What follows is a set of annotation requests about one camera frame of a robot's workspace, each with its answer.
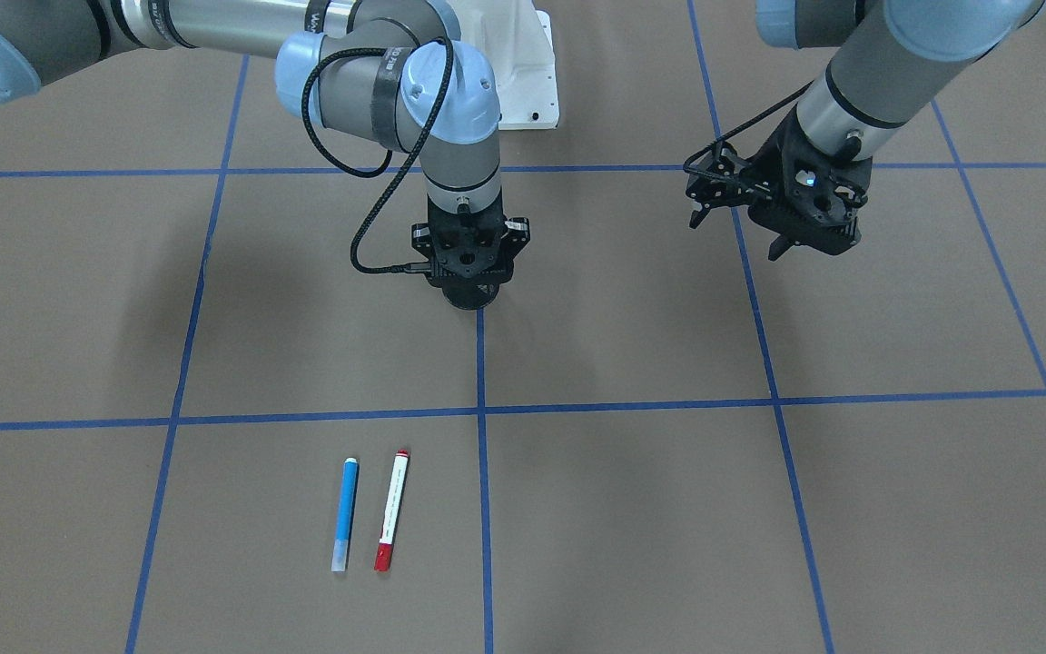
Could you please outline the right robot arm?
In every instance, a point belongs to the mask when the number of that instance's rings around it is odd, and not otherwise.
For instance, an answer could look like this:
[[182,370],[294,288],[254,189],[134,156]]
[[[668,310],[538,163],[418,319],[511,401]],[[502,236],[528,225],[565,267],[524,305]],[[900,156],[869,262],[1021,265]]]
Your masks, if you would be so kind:
[[[0,1],[0,104],[114,55],[172,48],[272,59],[279,103],[342,173],[374,178],[404,154],[353,236],[357,272],[420,274],[468,310],[510,281],[531,234],[503,211],[497,76],[447,1]],[[319,129],[381,145],[386,160],[349,166]],[[414,164],[428,198],[411,236],[420,260],[361,263],[360,242]]]

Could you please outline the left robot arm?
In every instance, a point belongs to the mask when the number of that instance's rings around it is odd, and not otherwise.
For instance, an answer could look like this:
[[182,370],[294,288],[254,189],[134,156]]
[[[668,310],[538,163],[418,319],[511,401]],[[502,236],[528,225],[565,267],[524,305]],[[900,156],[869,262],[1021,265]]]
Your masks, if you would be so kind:
[[1041,1],[759,1],[755,24],[776,48],[831,48],[812,82],[777,103],[787,114],[751,156],[731,135],[686,158],[696,228],[717,207],[744,206],[790,248],[840,255],[860,241],[873,160],[972,63],[1028,25]]

